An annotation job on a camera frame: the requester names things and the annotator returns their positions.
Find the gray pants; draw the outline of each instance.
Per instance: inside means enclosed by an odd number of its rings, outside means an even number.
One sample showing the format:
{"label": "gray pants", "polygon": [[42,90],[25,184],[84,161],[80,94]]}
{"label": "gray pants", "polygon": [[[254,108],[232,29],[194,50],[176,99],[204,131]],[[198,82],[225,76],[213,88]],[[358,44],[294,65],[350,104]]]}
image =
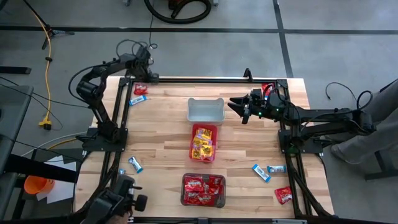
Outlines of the gray pants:
{"label": "gray pants", "polygon": [[376,93],[364,110],[377,124],[377,131],[368,136],[346,134],[346,141],[332,146],[348,162],[360,162],[377,151],[398,148],[398,81]]}

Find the orange bucket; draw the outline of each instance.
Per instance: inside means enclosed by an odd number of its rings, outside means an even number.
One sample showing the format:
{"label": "orange bucket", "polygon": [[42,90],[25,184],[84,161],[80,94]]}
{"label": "orange bucket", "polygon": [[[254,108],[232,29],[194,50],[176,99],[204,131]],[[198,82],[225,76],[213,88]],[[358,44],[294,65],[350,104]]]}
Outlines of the orange bucket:
{"label": "orange bucket", "polygon": [[28,176],[25,180],[24,189],[26,193],[35,195],[40,192],[49,193],[54,187],[54,180],[43,177]]}

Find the shoe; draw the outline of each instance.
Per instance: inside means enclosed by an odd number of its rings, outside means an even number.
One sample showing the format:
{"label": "shoe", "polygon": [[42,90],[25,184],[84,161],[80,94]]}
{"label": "shoe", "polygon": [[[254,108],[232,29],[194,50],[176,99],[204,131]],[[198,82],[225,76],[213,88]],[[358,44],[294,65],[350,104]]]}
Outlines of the shoe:
{"label": "shoe", "polygon": [[335,158],[337,158],[337,159],[339,159],[339,160],[341,160],[343,162],[346,162],[348,164],[351,164],[351,165],[358,165],[358,164],[360,164],[362,162],[362,161],[348,161],[348,160],[346,160],[344,155],[343,155],[343,153],[340,151],[340,149],[338,149],[337,145],[331,146],[330,147],[330,152]]}

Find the black hose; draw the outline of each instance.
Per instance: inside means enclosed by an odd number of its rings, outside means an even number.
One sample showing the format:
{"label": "black hose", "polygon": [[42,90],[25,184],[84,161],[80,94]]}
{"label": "black hose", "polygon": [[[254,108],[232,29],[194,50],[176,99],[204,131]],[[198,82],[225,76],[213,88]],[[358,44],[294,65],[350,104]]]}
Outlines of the black hose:
{"label": "black hose", "polygon": [[[191,17],[188,19],[176,19],[176,16],[179,14],[181,9],[188,3],[191,3],[193,1],[198,1],[202,2],[203,4],[206,5],[206,9],[203,13],[201,13],[199,16]],[[202,19],[204,19],[211,11],[211,3],[209,0],[182,0],[180,3],[177,4],[175,7],[171,18],[165,17],[161,14],[159,14],[150,4],[149,0],[144,0],[145,5],[147,6],[149,12],[154,15],[156,18],[160,19],[163,22],[169,23],[169,24],[191,24],[193,22],[198,22]]]}

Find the white plastic container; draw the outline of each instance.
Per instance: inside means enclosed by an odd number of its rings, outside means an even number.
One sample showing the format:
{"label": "white plastic container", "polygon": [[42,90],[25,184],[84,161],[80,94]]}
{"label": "white plastic container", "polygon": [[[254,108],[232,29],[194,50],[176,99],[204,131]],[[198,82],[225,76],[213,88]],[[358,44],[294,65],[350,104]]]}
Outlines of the white plastic container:
{"label": "white plastic container", "polygon": [[187,119],[191,124],[221,125],[225,119],[224,100],[188,99]]}

